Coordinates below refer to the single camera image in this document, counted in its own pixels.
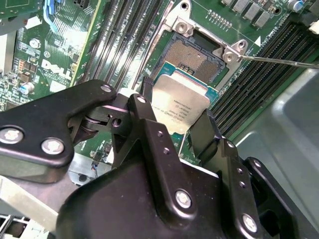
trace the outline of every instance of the capacitor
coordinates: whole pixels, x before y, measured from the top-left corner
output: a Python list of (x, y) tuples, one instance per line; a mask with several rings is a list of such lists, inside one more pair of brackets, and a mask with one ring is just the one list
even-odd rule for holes
[(36, 38), (31, 39), (29, 44), (32, 48), (35, 48), (35, 49), (38, 49), (41, 47), (41, 42)]
[(287, 8), (291, 11), (298, 12), (304, 8), (304, 2), (300, 0), (289, 0)]
[(24, 95), (28, 95), (34, 91), (34, 84), (31, 82), (25, 83), (20, 86), (19, 91)]

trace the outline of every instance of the mounting hole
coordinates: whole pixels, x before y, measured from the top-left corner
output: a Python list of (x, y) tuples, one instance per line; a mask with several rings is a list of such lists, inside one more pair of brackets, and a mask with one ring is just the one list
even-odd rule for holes
[(164, 148), (164, 154), (168, 155), (170, 153), (169, 149), (168, 148)]
[(188, 4), (187, 3), (182, 3), (180, 8), (186, 11), (188, 9)]
[(158, 131), (158, 137), (163, 137), (163, 132), (162, 131)]
[(103, 91), (105, 91), (105, 92), (111, 92), (112, 91), (111, 87), (109, 87), (108, 85), (102, 85), (101, 89)]
[(139, 100), (140, 102), (142, 102), (142, 103), (146, 103), (145, 98), (142, 97), (142, 96), (138, 96), (138, 100)]
[(242, 41), (242, 42), (239, 42), (239, 48), (240, 49), (244, 49), (245, 48), (245, 46), (246, 46), (246, 44), (245, 44), (245, 42), (244, 41)]
[(274, 11), (274, 14), (278, 15), (280, 13), (281, 13), (281, 8), (276, 8), (275, 11)]
[(240, 182), (239, 185), (242, 187), (242, 188), (246, 188), (246, 184), (244, 182)]
[(121, 119), (114, 119), (112, 120), (112, 125), (113, 127), (119, 127), (122, 123), (122, 120)]

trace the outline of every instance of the silver screw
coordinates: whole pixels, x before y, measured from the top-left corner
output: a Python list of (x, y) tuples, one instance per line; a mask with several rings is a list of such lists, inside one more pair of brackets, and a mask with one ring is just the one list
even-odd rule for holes
[(191, 199), (188, 196), (187, 193), (185, 193), (182, 190), (178, 190), (175, 194), (176, 200), (178, 202), (178, 204), (182, 207), (182, 208), (189, 208), (191, 205)]
[(254, 160), (254, 163), (255, 163), (255, 165), (256, 165), (257, 167), (261, 168), (261, 165), (260, 165), (260, 163), (259, 163), (257, 160)]
[(105, 92), (111, 92), (112, 91), (112, 89), (108, 85), (102, 85), (101, 89), (103, 91), (105, 91)]
[(230, 141), (227, 141), (227, 144), (228, 144), (228, 146), (231, 147), (231, 148), (235, 147), (235, 146), (233, 145), (233, 143), (230, 142)]
[(223, 56), (224, 61), (232, 62), (234, 59), (234, 54), (232, 52), (226, 52)]
[(16, 128), (4, 128), (0, 131), (0, 142), (15, 144), (23, 139), (23, 133)]
[(187, 25), (184, 22), (179, 22), (176, 25), (176, 30), (178, 33), (184, 34), (185, 32), (187, 32)]
[(43, 141), (41, 148), (47, 154), (60, 154), (64, 150), (64, 145), (59, 139), (49, 138)]
[(138, 96), (138, 100), (142, 103), (146, 103), (146, 100), (142, 96)]
[(251, 216), (244, 214), (243, 215), (243, 221), (247, 229), (253, 233), (257, 231), (257, 225), (255, 221), (251, 218)]

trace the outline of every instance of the white label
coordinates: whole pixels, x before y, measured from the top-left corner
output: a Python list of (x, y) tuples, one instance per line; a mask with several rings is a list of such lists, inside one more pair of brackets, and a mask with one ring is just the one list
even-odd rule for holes
[(63, 91), (66, 89), (66, 86), (57, 82), (57, 81), (52, 81), (50, 85), (50, 92), (58, 92), (58, 91)]
[(43, 69), (46, 69), (46, 70), (51, 70), (54, 74), (59, 74), (59, 76), (65, 78), (67, 80), (71, 80), (72, 79), (71, 71), (66, 70), (66, 72), (64, 73), (64, 68), (63, 67), (59, 67), (56, 64), (51, 64), (48, 60), (43, 59), (41, 67)]

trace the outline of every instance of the blue cable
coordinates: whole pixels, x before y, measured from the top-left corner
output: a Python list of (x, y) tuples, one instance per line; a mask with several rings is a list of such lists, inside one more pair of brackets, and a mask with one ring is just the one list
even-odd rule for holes
[(48, 9), (49, 9), (49, 14), (53, 15), (54, 14), (54, 0), (48, 0)]
[(44, 5), (43, 5), (43, 19), (46, 23), (49, 24), (51, 30), (56, 33), (58, 32), (57, 27), (54, 25), (54, 23), (51, 21), (49, 18), (49, 10), (48, 10), (48, 0), (44, 0)]

